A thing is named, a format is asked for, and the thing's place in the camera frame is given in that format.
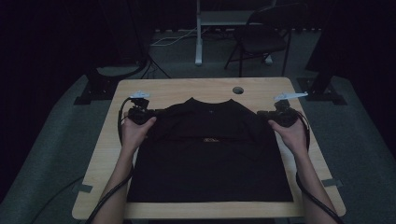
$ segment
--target gray carpet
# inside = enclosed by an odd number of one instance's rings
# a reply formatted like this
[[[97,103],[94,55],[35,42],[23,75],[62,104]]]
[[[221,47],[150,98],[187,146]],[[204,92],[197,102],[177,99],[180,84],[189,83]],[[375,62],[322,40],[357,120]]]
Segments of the gray carpet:
[[[159,39],[169,35],[156,34]],[[299,91],[297,77],[314,77],[304,70],[319,33],[294,35],[286,77]],[[238,66],[223,66],[233,49],[233,40],[205,35],[204,64],[195,66],[195,40],[187,38],[168,47],[152,47],[150,55],[173,78],[237,77]],[[244,77],[279,77],[283,53],[274,53],[274,64],[261,60],[245,62]],[[108,75],[133,68],[107,67]],[[131,78],[140,78],[141,74]],[[165,78],[160,70],[149,69],[149,78]],[[80,78],[53,107],[28,159],[7,197],[0,205],[0,223],[83,223],[71,216],[77,193],[105,120],[110,101],[73,105],[87,79]],[[396,223],[396,163],[346,79],[334,77],[332,85],[347,105],[307,102],[304,111],[346,205],[345,223]],[[48,203],[52,196],[60,192]]]

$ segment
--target wooden table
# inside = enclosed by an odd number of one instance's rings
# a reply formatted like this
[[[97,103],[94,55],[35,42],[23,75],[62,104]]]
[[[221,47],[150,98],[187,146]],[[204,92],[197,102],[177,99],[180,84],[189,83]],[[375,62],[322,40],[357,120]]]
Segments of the wooden table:
[[[234,87],[242,87],[242,94],[233,93]],[[220,103],[234,99],[250,110],[275,110],[274,96],[282,92],[294,92],[285,77],[257,78],[192,78],[123,80],[120,82],[108,110],[103,129],[83,184],[93,186],[90,193],[80,192],[73,208],[73,217],[87,219],[96,206],[105,188],[120,153],[120,139],[117,132],[117,116],[121,103],[136,91],[150,93],[150,109],[166,108],[184,103],[191,97],[207,103]],[[291,107],[303,111],[298,99],[290,100]],[[301,192],[295,182],[296,167],[290,151],[276,134],[289,180],[293,203],[227,202],[227,203],[128,203],[125,218],[249,218],[249,217],[302,217]],[[331,179],[332,175],[320,152],[317,140],[311,133],[310,157],[319,179]],[[337,187],[327,187],[337,213],[346,212]]]

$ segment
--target chair leg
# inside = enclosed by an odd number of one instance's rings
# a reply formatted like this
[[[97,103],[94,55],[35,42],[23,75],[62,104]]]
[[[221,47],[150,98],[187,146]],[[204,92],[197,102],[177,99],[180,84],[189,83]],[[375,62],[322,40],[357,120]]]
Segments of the chair leg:
[[[235,44],[235,47],[233,48],[233,52],[231,53],[230,57],[228,58],[227,63],[224,66],[224,69],[227,69],[228,64],[230,63],[230,60],[233,58],[233,55],[235,54],[235,51],[238,49],[238,44]]]
[[[239,77],[242,77],[242,61],[244,61],[244,50],[240,48],[239,51]]]
[[[285,59],[283,59],[282,77],[285,76],[286,63],[288,62],[288,56],[289,56],[290,41],[291,41],[291,31],[289,31],[288,45],[286,46]]]

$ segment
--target round hole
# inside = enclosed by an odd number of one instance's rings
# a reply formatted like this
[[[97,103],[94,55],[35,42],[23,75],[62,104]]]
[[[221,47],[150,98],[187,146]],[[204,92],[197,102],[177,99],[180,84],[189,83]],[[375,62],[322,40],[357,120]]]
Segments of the round hole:
[[[233,93],[240,95],[240,94],[244,93],[244,89],[242,87],[234,87]]]

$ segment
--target controller cable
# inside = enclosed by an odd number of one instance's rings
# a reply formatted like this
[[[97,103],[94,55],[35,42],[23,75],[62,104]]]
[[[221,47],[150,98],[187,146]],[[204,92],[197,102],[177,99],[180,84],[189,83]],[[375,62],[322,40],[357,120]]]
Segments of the controller cable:
[[[310,145],[310,127],[308,120],[306,117],[300,113],[299,111],[297,112],[297,118],[302,122],[304,125],[304,130],[305,130],[305,137],[306,137],[306,149],[309,150],[309,145]],[[312,195],[301,183],[300,177],[298,176],[298,173],[296,173],[296,182],[298,187],[300,188],[301,192],[305,194],[305,196],[311,200],[314,204],[316,204],[318,207],[320,207],[324,212],[326,212],[334,221],[338,224],[344,224],[343,220],[326,204],[321,202],[319,199],[317,199],[314,195]]]
[[[120,141],[122,143],[122,124],[121,122],[125,119],[122,117],[122,110],[125,106],[125,104],[129,101],[132,100],[131,97],[126,98],[121,105],[120,111],[119,111],[119,117],[118,117],[118,131],[119,131],[119,137],[120,137]],[[134,167],[132,166],[131,172],[128,174],[128,176],[123,179],[116,187],[114,187],[113,189],[111,189],[100,201],[99,203],[96,205],[96,207],[93,209],[93,211],[91,212],[90,216],[88,217],[87,221],[85,222],[85,224],[91,224],[93,219],[96,217],[97,213],[99,212],[99,210],[102,208],[102,206],[107,202],[107,200],[113,196],[114,193],[116,193],[120,188],[122,188],[126,183],[128,183],[129,179],[131,179],[132,174],[134,171]]]
[[[35,217],[32,219],[30,224],[34,224],[37,219],[40,217],[41,213],[47,208],[47,206],[56,198],[58,197],[61,193],[63,193],[66,189],[70,188],[74,184],[76,184],[79,180],[84,178],[84,175],[80,176],[79,178],[73,180],[73,182],[69,183],[68,185],[64,186],[62,189],[60,189],[56,194],[54,194],[45,204],[44,206],[41,207],[41,209],[35,214]]]

